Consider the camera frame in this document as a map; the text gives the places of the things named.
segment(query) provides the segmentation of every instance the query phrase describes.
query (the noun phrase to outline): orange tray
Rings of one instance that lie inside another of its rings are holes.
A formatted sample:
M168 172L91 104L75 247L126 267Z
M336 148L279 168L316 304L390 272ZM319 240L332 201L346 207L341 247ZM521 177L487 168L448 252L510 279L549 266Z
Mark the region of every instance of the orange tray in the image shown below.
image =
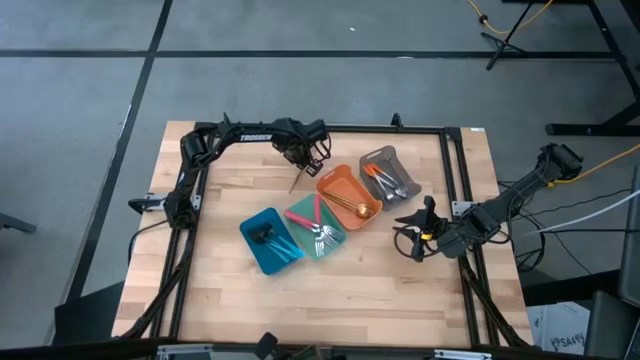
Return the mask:
M316 190L322 196L325 204L331 209L331 212L338 218L338 221L347 230L357 230L371 221L382 210L382 201L376 200L369 194L362 184L351 173L351 166L338 165L328 174L321 177L316 183ZM331 199L322 195L323 191L342 196L354 203L365 203L373 210L373 216L368 219L358 217L353 211L331 201Z

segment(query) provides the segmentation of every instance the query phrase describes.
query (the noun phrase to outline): teal tray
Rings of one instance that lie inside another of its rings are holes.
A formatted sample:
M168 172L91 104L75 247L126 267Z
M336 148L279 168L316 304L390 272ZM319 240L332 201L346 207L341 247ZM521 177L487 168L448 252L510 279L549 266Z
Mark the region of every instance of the teal tray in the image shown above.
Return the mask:
M313 212L314 196L316 196L316 194L311 194L307 196L301 201L293 204L287 210L293 213L296 213L298 215L304 216L307 219L315 222L315 215ZM304 249L307 255L311 256L311 258L313 258L314 260L318 260L325 256L331 255L331 253L336 251L340 246L342 246L342 244L344 244L347 241L347 233L344 231L342 226L340 226L340 222L338 222L338 219L336 219L336 217L333 216L333 214L331 213L327 205L324 203L324 201L322 201L321 204L322 204L322 225L329 225L331 227L334 227L338 231L342 232L345 236L344 241L340 243L340 245L337 247L330 247L325 244L323 256L316 256L316 244L315 244L316 234L315 233L311 232L304 226L298 225L297 223L289 220L286 216L284 215L282 216L287 222L287 227L289 228L289 230L291 230L291 233L294 239L298 241L298 244L301 245L301 247Z

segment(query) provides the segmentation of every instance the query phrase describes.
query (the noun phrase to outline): wooden tabletop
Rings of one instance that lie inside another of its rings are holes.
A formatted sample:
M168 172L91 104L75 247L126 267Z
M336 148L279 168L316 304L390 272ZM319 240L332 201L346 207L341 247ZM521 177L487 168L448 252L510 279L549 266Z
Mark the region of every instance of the wooden tabletop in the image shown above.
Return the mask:
M184 121L167 124L150 191L173 189L180 168L179 140L193 126ZM474 200L498 195L484 130L464 128L462 134ZM450 216L438 137L332 133L332 139L332 158L319 176L339 164L357 169L361 155L393 145L409 174L422 185L422 193L349 232L347 242L331 256L321 261L306 257L279 274L266 276L239 224L267 207L282 214L314 192L315 180L302 176L289 194L298 170L270 143L230 146L209 170L179 339L256 343L270 331L284 344L469 346L456 260L434 256L415 263L398 254L393 245L393 219L423 208L425 195L434 197L439 216ZM449 145L461 196L455 149ZM146 213L140 226L163 219L162 212ZM163 225L138 237L113 335L128 330L157 293L170 233ZM494 301L531 343L511 247L486 244L484 254ZM172 303L170 298L161 334L168 333ZM476 310L486 343L477 299Z

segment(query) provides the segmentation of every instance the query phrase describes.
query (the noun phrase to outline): gold spoon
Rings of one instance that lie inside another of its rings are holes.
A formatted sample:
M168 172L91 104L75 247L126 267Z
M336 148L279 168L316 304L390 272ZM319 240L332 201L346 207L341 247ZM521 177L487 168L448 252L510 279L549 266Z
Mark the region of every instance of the gold spoon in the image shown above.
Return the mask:
M351 200L345 199L342 196L338 196L327 191L323 191L322 194L331 199L336 204L355 212L358 217L361 217L363 219L368 219L375 214L373 209L369 208L367 204L356 204Z

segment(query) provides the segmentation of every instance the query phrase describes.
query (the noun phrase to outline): concrete floor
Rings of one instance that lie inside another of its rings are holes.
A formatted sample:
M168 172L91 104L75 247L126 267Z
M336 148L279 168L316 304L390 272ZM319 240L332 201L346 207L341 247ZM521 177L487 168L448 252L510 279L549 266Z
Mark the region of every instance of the concrete floor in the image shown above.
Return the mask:
M507 28L523 6L478 0ZM632 64L640 35L618 1L598 5ZM161 0L0 0L0 49L146 50ZM490 50L465 0L174 1L160 49ZM527 50L606 50L584 6L554 5L512 40ZM117 142L142 59L0 59L0 211L39 224L0 232L0 347L48 341L100 182ZM484 127L499 179L534 165L539 147L566 143L591 167L636 144L634 138L548 137L549 122L598 123L633 97L610 61L411 59L157 59L85 287L121 281L139 216L126 205L149 186L167 120L303 121ZM530 211L629 186L633 155L571 186L542 191ZM541 215L554 224L612 202ZM621 207L592 227L621 227ZM516 248L536 246L514 226ZM564 234L591 272L619 266L622 235ZM584 275L555 239L539 270L555 279ZM523 274L523 284L541 281Z

